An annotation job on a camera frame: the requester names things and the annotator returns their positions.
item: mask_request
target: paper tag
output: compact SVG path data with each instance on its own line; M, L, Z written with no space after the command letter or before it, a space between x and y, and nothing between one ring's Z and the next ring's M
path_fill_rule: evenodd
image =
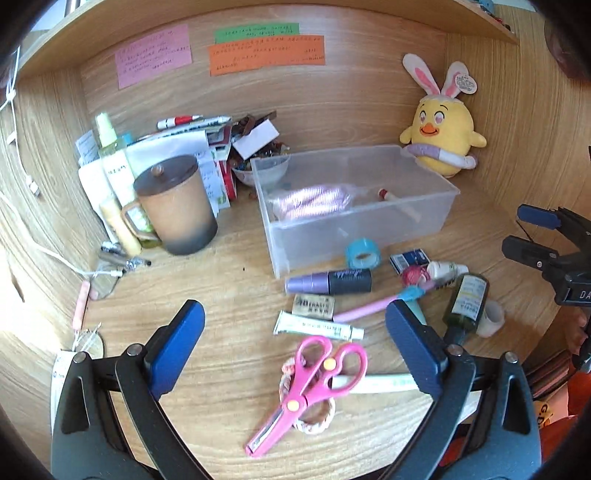
M78 160L79 166L83 167L90 162L98 160L99 146L96 144L95 135L92 130L88 130L88 132L76 140L76 149L80 154L80 160Z
M456 75L454 82L456 82L456 87L458 87L461 92L467 93L468 95L476 93L476 90L478 89L476 80L470 77L467 73Z
M53 424L56 421L57 406L60 403L61 391L64 388L66 375L72 364L72 359L76 352L60 350L57 354L56 362L53 364L53 373L51 374L51 397L50 397L50 418L51 434L53 435Z
M279 132L270 120L253 128L252 131L234 142L234 148L244 160L248 160L265 145L279 137Z
M226 188L218 163L211 158L210 152L199 154L197 159L207 198L211 202L217 203L218 209L228 208L230 206L230 200L226 194Z

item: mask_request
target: pink sticky note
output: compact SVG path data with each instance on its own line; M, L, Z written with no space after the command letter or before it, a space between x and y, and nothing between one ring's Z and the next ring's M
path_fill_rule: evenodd
M120 89L192 62L187 24L140 38L115 52Z

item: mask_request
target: plastic storage box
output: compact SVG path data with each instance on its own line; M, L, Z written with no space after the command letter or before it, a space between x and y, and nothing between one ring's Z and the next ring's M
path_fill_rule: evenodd
M296 268L342 257L347 246L359 238L385 247L436 233L460 193L397 145L294 153L251 163L277 278ZM354 185L359 195L343 212L297 220L275 217L273 197L320 184ZM399 199L380 202L380 189Z

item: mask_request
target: scissors handle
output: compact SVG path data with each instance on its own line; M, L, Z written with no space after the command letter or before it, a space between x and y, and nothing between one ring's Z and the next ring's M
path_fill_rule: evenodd
M353 377L351 382L346 385L335 388L329 387L329 380L341 373L343 369L343 360L347 355L357 355L359 357L359 371ZM333 356L327 357L323 361L322 373L318 382L306 392L308 405L327 400L331 397L343 397L347 395L365 376L368 370L368 355L365 349L358 343L347 343L342 345Z
M304 366L304 350L311 345L320 345L322 347L322 354L313 365ZM332 342L320 335L313 335L304 338L300 346L295 351L295 375L291 382L290 392L288 397L302 397L304 391L310 385L310 382L320 370L322 363L326 360L332 351Z

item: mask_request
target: mug handle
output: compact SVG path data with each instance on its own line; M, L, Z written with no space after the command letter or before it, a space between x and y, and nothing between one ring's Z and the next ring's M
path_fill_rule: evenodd
M141 207L141 203L139 202L139 200L134 200L133 202L121 207L121 219L123 220L124 224L127 226L127 228L129 228L131 233L133 233L140 240L159 241L160 237L158 237L158 235L156 235L155 233L142 232L141 230L138 230L138 228L135 226L135 224L131 220L131 217L129 216L129 211L136 207Z

